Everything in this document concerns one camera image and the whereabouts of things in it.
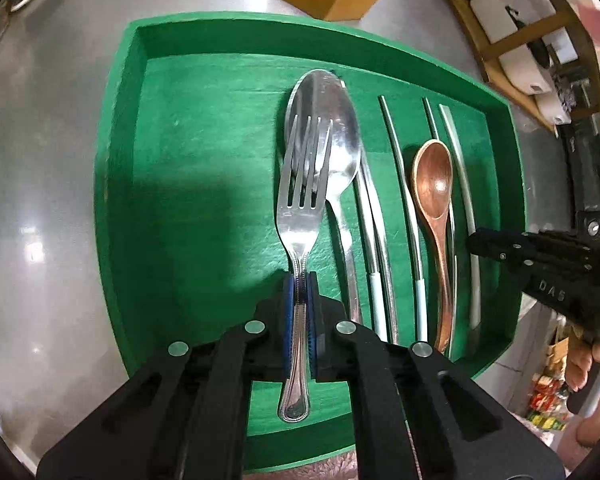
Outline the person's right hand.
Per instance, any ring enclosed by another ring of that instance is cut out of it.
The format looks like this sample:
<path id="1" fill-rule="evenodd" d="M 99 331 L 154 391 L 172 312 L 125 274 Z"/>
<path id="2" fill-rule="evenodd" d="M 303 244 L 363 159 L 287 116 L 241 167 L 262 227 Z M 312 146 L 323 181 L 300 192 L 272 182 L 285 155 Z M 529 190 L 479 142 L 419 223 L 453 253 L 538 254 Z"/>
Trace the person's right hand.
<path id="1" fill-rule="evenodd" d="M 576 336 L 569 338 L 566 383 L 573 392 L 585 387 L 594 363 L 600 363 L 600 340 L 589 346 Z M 595 412 L 580 422 L 577 441 L 585 448 L 592 448 L 600 440 L 600 400 Z"/>

